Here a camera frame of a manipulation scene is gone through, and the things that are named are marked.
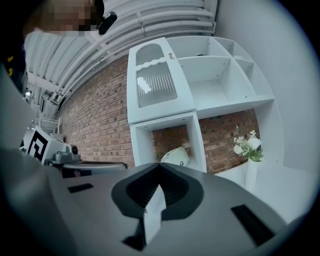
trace white wall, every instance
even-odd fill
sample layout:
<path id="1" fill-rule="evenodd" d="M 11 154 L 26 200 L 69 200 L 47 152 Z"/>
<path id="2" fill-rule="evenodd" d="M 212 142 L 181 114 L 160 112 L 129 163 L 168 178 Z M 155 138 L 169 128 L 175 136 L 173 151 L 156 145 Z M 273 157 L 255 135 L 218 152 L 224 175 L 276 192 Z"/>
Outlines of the white wall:
<path id="1" fill-rule="evenodd" d="M 239 43 L 270 84 L 283 127 L 284 166 L 318 172 L 319 62 L 298 23 L 276 1 L 258 0 L 220 0 L 216 22 L 214 35 Z"/>

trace white bag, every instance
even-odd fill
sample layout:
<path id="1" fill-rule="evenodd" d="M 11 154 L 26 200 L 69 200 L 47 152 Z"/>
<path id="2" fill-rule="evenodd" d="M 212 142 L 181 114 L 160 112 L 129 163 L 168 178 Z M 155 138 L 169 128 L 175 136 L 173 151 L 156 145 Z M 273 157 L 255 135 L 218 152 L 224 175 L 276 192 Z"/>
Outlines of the white bag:
<path id="1" fill-rule="evenodd" d="M 186 167 L 190 163 L 190 158 L 186 150 L 181 146 L 166 153 L 161 159 L 161 163 Z"/>

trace white vase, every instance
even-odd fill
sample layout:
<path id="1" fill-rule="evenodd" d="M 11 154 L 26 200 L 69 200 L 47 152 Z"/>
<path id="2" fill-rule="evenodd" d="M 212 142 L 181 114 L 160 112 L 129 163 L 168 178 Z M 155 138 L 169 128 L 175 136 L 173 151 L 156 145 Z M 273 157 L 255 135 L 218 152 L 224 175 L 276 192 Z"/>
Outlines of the white vase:
<path id="1" fill-rule="evenodd" d="M 258 165 L 257 162 L 248 159 L 245 174 L 245 188 L 252 192 L 255 188 L 256 178 L 257 178 Z"/>

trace brick wall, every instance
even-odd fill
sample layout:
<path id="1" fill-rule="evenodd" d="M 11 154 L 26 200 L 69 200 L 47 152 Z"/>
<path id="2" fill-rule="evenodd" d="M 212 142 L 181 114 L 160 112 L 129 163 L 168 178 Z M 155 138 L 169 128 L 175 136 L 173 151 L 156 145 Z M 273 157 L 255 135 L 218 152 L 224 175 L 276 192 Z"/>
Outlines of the brick wall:
<path id="1" fill-rule="evenodd" d="M 107 66 L 82 85 L 62 106 L 58 117 L 68 144 L 78 147 L 82 159 L 125 162 L 134 166 L 127 116 L 128 56 Z M 254 110 L 199 120 L 207 171 L 219 173 L 245 162 L 233 152 L 234 137 L 259 128 Z M 192 154 L 185 125 L 152 133 L 156 160 L 183 146 Z"/>
<path id="2" fill-rule="evenodd" d="M 107 66 L 82 85 L 58 117 L 68 144 L 86 161 L 134 166 L 127 116 L 128 56 Z"/>

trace frosted glass panel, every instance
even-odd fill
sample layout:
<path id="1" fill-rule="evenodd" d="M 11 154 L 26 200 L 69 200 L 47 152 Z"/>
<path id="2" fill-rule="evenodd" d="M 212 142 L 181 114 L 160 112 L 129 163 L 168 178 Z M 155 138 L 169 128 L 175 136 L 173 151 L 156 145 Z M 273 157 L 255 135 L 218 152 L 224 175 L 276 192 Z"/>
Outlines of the frosted glass panel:
<path id="1" fill-rule="evenodd" d="M 153 60 L 159 60 L 164 57 L 164 53 L 160 45 L 158 44 L 150 44 L 143 48 L 141 48 L 136 53 L 136 65 L 142 65 L 146 62 L 151 62 Z"/>
<path id="2" fill-rule="evenodd" d="M 136 77 L 139 108 L 177 98 L 167 63 L 141 69 L 137 72 Z"/>

